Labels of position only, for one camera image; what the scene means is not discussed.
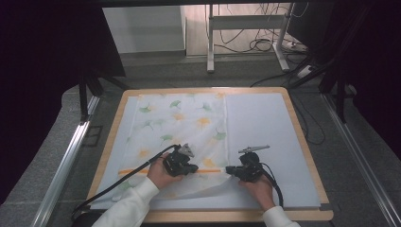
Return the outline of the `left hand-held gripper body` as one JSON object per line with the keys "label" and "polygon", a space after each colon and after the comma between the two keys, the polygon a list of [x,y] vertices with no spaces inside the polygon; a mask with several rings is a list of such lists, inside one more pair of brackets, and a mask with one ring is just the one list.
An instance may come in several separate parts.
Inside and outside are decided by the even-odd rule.
{"label": "left hand-held gripper body", "polygon": [[191,148],[184,144],[183,146],[178,145],[174,151],[164,159],[164,167],[170,176],[183,175],[184,171],[188,171],[188,165],[190,165],[190,158],[194,157],[194,153]]}

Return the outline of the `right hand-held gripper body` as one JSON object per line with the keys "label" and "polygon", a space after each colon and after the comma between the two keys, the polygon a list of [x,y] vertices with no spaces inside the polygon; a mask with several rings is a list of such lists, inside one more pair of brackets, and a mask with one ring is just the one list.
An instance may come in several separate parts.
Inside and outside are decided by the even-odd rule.
{"label": "right hand-held gripper body", "polygon": [[239,179],[243,182],[256,182],[262,175],[262,165],[260,164],[259,156],[255,153],[257,150],[267,149],[269,145],[262,147],[247,147],[240,150],[241,156],[239,160],[242,164]]}

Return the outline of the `white leaf-print mesh laundry bag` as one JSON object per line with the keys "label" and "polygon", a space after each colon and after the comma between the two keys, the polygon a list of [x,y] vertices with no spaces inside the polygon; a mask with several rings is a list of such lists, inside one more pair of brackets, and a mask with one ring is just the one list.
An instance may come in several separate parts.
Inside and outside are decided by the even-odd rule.
{"label": "white leaf-print mesh laundry bag", "polygon": [[209,197],[230,179],[222,171],[229,164],[223,93],[131,96],[114,142],[125,150],[119,177],[171,145],[189,146],[190,163],[199,169],[164,189],[161,199]]}

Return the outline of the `person's left hand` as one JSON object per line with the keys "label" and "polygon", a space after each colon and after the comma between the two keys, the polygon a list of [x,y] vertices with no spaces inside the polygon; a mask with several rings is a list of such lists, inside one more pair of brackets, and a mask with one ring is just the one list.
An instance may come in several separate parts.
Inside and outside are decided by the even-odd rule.
{"label": "person's left hand", "polygon": [[183,175],[170,176],[164,167],[164,159],[168,156],[168,152],[160,156],[154,161],[149,168],[147,177],[162,190],[172,183],[179,182],[183,179]]}

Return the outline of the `person's right hand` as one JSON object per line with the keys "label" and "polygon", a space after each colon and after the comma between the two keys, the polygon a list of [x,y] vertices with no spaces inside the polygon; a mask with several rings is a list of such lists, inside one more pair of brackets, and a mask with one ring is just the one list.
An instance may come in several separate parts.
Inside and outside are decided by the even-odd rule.
{"label": "person's right hand", "polygon": [[275,206],[272,196],[272,185],[266,176],[260,177],[255,183],[243,181],[239,181],[238,183],[249,191],[264,212]]}

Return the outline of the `white table mat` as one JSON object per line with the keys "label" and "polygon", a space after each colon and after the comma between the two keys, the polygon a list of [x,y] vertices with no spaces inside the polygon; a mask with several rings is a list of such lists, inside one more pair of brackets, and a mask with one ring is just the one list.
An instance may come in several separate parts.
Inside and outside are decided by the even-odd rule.
{"label": "white table mat", "polygon": [[[262,147],[255,153],[272,171],[281,188],[275,202],[287,209],[318,208],[318,192],[309,173],[305,157],[292,124],[283,96],[273,94],[226,95],[228,130],[228,166],[239,165],[240,150]],[[113,149],[102,177],[100,188],[105,189],[121,177],[118,169],[124,149],[113,142]],[[161,199],[155,196],[153,210],[221,210],[254,209],[257,204],[249,193],[238,184],[234,176],[212,191],[209,197],[193,199]]]}

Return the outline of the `dark floor hatch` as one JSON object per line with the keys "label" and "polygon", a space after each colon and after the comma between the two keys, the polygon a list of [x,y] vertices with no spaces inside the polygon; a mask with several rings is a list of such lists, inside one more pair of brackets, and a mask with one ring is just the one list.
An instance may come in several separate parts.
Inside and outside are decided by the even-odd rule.
{"label": "dark floor hatch", "polygon": [[83,146],[93,148],[97,146],[100,139],[103,127],[102,126],[90,126],[86,132],[83,140]]}

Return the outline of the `white power strip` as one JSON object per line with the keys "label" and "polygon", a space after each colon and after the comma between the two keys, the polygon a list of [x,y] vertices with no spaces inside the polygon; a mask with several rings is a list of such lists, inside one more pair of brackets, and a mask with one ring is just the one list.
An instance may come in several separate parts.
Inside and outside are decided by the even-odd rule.
{"label": "white power strip", "polygon": [[303,77],[307,76],[309,73],[313,72],[315,69],[316,69],[315,66],[307,65],[297,74],[297,77],[299,79],[302,79]]}

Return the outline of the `black tripod stand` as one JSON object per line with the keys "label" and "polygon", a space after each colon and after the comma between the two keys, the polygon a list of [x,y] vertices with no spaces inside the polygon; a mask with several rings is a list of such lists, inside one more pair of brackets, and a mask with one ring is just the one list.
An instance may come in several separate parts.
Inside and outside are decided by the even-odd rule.
{"label": "black tripod stand", "polygon": [[105,79],[123,91],[129,90],[131,87],[122,81],[102,73],[98,70],[91,70],[88,73],[82,73],[79,76],[79,106],[80,106],[80,123],[83,124],[89,119],[89,107],[87,100],[87,90],[90,90],[93,96],[101,96],[103,87],[100,84],[100,79]]}

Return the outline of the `black metal stand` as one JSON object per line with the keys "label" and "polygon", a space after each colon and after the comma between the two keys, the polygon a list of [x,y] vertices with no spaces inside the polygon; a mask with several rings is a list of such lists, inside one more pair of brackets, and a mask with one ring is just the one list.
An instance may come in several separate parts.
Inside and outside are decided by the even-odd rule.
{"label": "black metal stand", "polygon": [[307,74],[303,78],[297,80],[296,82],[290,83],[288,85],[289,89],[295,89],[308,81],[316,78],[319,75],[322,75],[323,79],[320,82],[318,89],[322,94],[328,94],[331,92],[334,86],[337,86],[337,92],[335,94],[335,111],[337,116],[340,118],[342,123],[345,123],[344,117],[344,99],[346,96],[345,93],[345,77],[340,72],[340,59],[333,58],[327,63],[319,66],[316,70]]}

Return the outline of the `white cabinet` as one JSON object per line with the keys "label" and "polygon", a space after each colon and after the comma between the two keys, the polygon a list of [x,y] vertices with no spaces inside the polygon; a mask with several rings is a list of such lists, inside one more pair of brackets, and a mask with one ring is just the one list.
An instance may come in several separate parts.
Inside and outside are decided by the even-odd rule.
{"label": "white cabinet", "polygon": [[185,50],[185,19],[180,6],[102,10],[120,54]]}

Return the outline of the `dark curtain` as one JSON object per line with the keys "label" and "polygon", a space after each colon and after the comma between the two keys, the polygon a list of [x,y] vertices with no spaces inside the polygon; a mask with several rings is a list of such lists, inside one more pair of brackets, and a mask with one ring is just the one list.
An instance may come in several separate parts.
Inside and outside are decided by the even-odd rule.
{"label": "dark curtain", "polygon": [[0,0],[0,204],[82,77],[125,75],[101,7]]}
{"label": "dark curtain", "polygon": [[341,62],[354,104],[401,159],[401,0],[331,0],[322,60],[340,48],[357,11],[368,13]]}

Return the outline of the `silver metal floor rail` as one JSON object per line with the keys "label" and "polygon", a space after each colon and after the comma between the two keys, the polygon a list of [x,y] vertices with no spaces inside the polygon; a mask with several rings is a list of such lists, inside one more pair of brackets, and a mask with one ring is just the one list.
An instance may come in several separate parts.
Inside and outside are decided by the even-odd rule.
{"label": "silver metal floor rail", "polygon": [[72,136],[72,139],[61,159],[61,163],[59,164],[59,167],[44,195],[39,209],[37,210],[37,213],[30,224],[30,227],[46,227],[47,222],[50,220],[50,217],[63,190],[69,172],[72,169],[72,166],[78,155],[78,150],[82,144],[83,138],[88,131],[99,100],[99,97],[92,96],[89,103],[86,105],[86,107],[88,108],[88,116],[82,123],[78,124]]}
{"label": "silver metal floor rail", "polygon": [[374,170],[368,163],[360,145],[351,133],[348,124],[343,123],[338,116],[335,110],[336,104],[332,97],[330,95],[322,95],[322,99],[384,218],[387,220],[390,227],[401,227],[401,216],[398,214],[383,184],[379,181]]}

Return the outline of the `white metal desk frame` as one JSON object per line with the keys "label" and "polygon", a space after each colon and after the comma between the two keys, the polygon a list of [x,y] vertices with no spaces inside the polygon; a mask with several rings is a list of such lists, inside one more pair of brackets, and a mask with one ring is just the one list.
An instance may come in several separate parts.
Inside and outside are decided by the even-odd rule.
{"label": "white metal desk frame", "polygon": [[209,6],[208,14],[208,52],[207,72],[214,73],[214,31],[234,29],[278,29],[280,33],[276,41],[272,42],[272,48],[283,72],[289,71],[288,63],[282,50],[282,44],[287,32],[288,22],[292,13],[293,4],[290,3],[287,12],[283,15],[214,15],[214,6]]}

